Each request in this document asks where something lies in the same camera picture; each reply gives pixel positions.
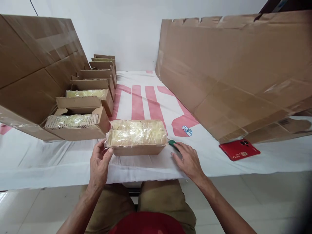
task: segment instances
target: cardboard box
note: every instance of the cardboard box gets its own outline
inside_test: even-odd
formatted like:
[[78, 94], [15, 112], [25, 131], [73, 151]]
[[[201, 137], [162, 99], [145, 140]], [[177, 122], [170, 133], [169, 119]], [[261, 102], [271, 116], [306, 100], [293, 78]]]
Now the cardboard box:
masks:
[[114, 110], [114, 102], [111, 98], [111, 94], [109, 92], [109, 85], [108, 85], [108, 79], [100, 79], [100, 80], [76, 80], [72, 81], [72, 84], [74, 85], [71, 90], [96, 90], [96, 89], [102, 89], [107, 90], [107, 95], [105, 97], [99, 98], [102, 102], [102, 106], [105, 108], [106, 113], [108, 116], [113, 116], [113, 110]]
[[156, 74], [220, 143], [244, 137], [312, 107], [311, 14], [164, 19]]
[[96, 114], [96, 122], [92, 122], [84, 127], [59, 128], [45, 126], [45, 129], [65, 140], [78, 141], [105, 138], [105, 133], [109, 130], [109, 121], [101, 101], [96, 96], [57, 98], [58, 109], [54, 115], [73, 115], [73, 114]]
[[113, 71], [110, 69], [104, 70], [81, 70], [78, 72], [78, 77], [72, 76], [72, 80], [84, 80], [84, 79], [107, 79], [110, 89], [110, 94], [115, 100], [115, 87], [113, 83]]
[[42, 140], [55, 97], [74, 71], [90, 69], [70, 19], [0, 15], [0, 122]]
[[97, 70], [106, 70], [110, 69], [112, 71], [112, 78], [113, 78], [113, 83], [114, 83], [114, 88], [117, 88], [117, 75], [116, 75], [116, 70], [114, 69], [113, 63], [112, 62], [89, 62], [91, 68], [97, 69]]
[[105, 147], [116, 156], [156, 155], [168, 144], [161, 120], [113, 120]]
[[253, 131], [245, 136], [245, 139], [251, 143], [264, 143], [312, 135], [311, 121], [311, 116], [307, 119], [292, 116]]
[[99, 60], [96, 60], [96, 59], [113, 59], [112, 60], [112, 62], [113, 62], [113, 64], [114, 64], [114, 69], [115, 69], [115, 73], [116, 73], [116, 75], [117, 75], [117, 69], [116, 69], [116, 59], [115, 59], [115, 56], [113, 56], [113, 55], [97, 55], [97, 54], [94, 54], [93, 55], [94, 56], [94, 58], [91, 58], [91, 60], [92, 61], [99, 61]]

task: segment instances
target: box flap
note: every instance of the box flap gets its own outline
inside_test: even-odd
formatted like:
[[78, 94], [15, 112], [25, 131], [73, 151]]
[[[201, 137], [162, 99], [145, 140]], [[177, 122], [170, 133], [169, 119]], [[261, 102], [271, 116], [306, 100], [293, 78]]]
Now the box flap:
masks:
[[291, 134], [307, 131], [311, 127], [311, 122], [304, 119], [295, 120], [291, 118], [286, 118], [278, 121], [278, 124]]
[[110, 69], [111, 65], [113, 66], [112, 62], [89, 62], [90, 66], [96, 69]]
[[97, 55], [97, 54], [94, 54], [93, 55], [95, 58], [105, 58], [105, 59], [115, 59], [115, 56], [112, 56], [112, 55]]
[[101, 100], [97, 96], [88, 97], [57, 97], [56, 103], [58, 108], [86, 108], [86, 107], [101, 107]]
[[73, 80], [72, 84], [76, 85], [78, 90], [90, 90], [90, 89], [108, 89], [110, 84], [110, 78], [99, 80]]
[[81, 70], [78, 73], [80, 79], [103, 79], [111, 77], [111, 70]]
[[53, 115], [63, 115], [67, 112], [68, 112], [68, 109], [66, 109], [66, 108], [58, 108]]

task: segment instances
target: smartphone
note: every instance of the smartphone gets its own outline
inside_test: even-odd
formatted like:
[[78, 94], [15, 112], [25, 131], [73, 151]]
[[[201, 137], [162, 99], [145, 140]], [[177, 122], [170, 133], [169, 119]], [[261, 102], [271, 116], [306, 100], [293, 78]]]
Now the smartphone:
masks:
[[232, 161], [237, 161], [261, 153], [246, 139], [221, 144], [219, 147]]

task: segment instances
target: floor tile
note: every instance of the floor tile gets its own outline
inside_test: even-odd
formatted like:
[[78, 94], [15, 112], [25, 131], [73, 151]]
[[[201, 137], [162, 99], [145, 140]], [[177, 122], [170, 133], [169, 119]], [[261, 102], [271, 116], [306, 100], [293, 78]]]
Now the floor tile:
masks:
[[297, 172], [242, 175], [261, 204], [300, 202], [308, 187], [308, 180]]
[[23, 223], [18, 234], [55, 234], [63, 223], [64, 221]]
[[56, 233], [77, 204], [80, 191], [81, 186], [41, 190], [19, 234]]
[[257, 234], [282, 234], [293, 233], [290, 230], [296, 224], [297, 219], [275, 219], [265, 221], [252, 221], [249, 225], [257, 232]]
[[207, 234], [207, 233], [224, 234], [224, 231], [220, 224], [196, 226], [195, 230], [196, 230], [196, 234]]
[[185, 195], [186, 202], [193, 210], [210, 208], [210, 205], [204, 195], [191, 180], [182, 183], [180, 182], [180, 184]]
[[0, 234], [16, 234], [38, 196], [39, 189], [0, 193]]
[[222, 196], [232, 206], [259, 204], [240, 175], [212, 177], [210, 179]]

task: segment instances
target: soap bar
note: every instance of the soap bar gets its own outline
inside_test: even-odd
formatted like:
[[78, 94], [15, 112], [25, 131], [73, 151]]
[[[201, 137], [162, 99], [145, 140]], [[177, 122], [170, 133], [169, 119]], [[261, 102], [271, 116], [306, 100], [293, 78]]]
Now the soap bar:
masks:
[[167, 145], [167, 132], [160, 120], [113, 120], [107, 147]]
[[109, 89], [95, 89], [95, 90], [81, 90], [81, 91], [67, 90], [66, 97], [75, 98], [75, 97], [97, 96], [101, 100], [106, 100], [108, 91]]
[[50, 115], [45, 123], [45, 128], [78, 128], [95, 125], [98, 122], [97, 114], [85, 115]]

